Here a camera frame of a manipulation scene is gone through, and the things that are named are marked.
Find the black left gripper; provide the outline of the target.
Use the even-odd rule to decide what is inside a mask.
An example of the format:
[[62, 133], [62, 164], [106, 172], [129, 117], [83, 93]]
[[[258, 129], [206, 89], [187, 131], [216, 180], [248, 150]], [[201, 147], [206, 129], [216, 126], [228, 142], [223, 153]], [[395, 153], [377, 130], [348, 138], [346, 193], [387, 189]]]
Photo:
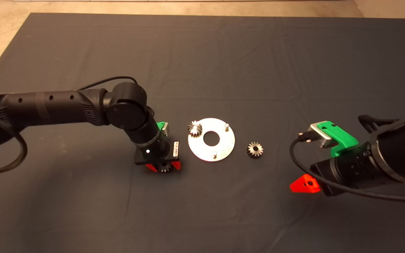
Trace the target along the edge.
[[157, 173], [156, 165], [169, 162], [172, 163], [176, 170], [180, 170], [179, 153], [180, 141], [169, 141], [164, 138], [158, 138], [156, 141], [149, 143], [149, 145], [136, 145], [134, 164], [146, 165], [151, 171]]

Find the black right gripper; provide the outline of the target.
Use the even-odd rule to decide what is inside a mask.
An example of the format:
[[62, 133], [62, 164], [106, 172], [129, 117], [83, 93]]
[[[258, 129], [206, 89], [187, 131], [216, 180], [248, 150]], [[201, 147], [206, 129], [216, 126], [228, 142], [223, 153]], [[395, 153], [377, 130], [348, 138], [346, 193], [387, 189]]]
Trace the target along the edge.
[[[375, 166], [369, 151], [347, 151], [340, 156], [310, 165], [310, 171], [334, 183], [354, 189], [368, 189], [376, 186], [373, 175]], [[318, 193], [321, 187], [317, 180], [304, 174], [290, 184], [294, 193]]]

